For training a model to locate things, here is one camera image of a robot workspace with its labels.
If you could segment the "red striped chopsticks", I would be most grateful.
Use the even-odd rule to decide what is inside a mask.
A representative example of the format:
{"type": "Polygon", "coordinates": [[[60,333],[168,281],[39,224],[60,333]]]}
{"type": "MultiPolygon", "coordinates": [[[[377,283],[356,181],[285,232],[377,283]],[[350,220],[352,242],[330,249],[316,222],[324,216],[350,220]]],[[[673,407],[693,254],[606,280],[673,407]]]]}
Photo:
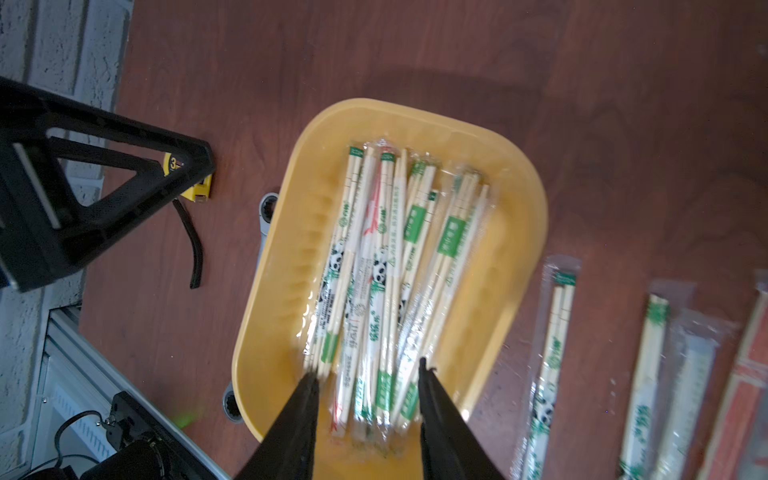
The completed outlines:
{"type": "Polygon", "coordinates": [[[767,271],[731,368],[699,479],[767,477],[767,271]]]}

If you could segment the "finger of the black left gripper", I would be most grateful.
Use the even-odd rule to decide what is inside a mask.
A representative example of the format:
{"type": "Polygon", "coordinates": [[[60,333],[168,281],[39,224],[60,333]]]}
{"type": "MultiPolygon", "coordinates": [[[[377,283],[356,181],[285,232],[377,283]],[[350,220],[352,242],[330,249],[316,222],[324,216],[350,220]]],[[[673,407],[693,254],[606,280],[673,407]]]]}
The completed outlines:
{"type": "Polygon", "coordinates": [[[72,275],[172,204],[192,244],[190,286],[198,288],[203,247],[180,198],[214,171],[204,140],[2,79],[2,287],[27,292],[72,275]],[[64,160],[133,175],[83,205],[64,160]]]}

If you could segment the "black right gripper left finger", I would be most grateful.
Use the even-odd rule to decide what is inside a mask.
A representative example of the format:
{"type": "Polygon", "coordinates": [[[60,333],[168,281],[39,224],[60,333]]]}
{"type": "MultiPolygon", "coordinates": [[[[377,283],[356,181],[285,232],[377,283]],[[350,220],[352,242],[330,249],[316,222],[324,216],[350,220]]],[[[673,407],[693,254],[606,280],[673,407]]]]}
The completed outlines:
{"type": "Polygon", "coordinates": [[[317,376],[305,374],[257,450],[234,479],[311,479],[319,399],[317,376]]]}

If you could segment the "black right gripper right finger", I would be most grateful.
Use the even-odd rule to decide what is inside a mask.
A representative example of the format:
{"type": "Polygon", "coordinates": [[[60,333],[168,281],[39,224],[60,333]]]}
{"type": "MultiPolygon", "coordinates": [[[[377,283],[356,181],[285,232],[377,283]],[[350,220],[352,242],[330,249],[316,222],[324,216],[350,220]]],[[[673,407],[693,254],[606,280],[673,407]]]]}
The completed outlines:
{"type": "Polygon", "coordinates": [[[418,394],[424,479],[503,479],[424,357],[418,394]]]}

